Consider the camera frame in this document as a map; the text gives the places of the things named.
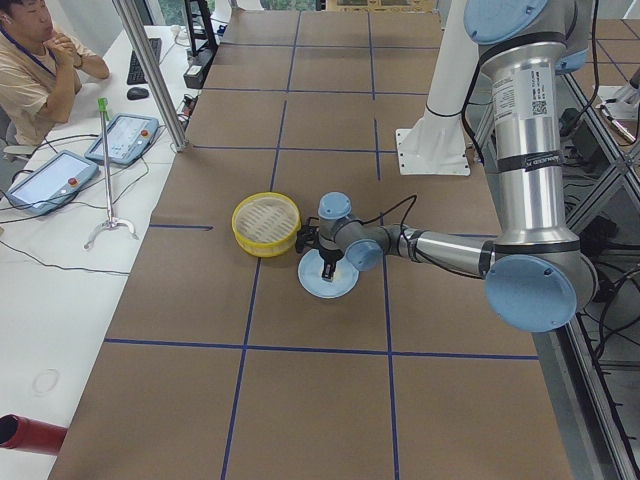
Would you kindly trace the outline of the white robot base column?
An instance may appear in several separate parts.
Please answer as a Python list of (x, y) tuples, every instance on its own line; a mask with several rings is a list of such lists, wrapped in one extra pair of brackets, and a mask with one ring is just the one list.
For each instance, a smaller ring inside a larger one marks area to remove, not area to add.
[(464, 0), (451, 2), (423, 116), (396, 131), (402, 175), (470, 174), (462, 110), (479, 54), (464, 26), (465, 8)]

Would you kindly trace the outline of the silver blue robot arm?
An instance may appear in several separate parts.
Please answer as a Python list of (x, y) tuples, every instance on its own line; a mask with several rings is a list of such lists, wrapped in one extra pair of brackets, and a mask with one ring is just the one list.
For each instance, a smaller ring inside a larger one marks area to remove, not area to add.
[(581, 68), (593, 1), (470, 1), (463, 25), (477, 45), (476, 73), (491, 83), (501, 234), (480, 241), (359, 219), (341, 192), (318, 207), (301, 284), (321, 298), (348, 293), (361, 272), (395, 255), (481, 279), (491, 308), (523, 331), (567, 324), (594, 296), (597, 275), (566, 225), (556, 77)]

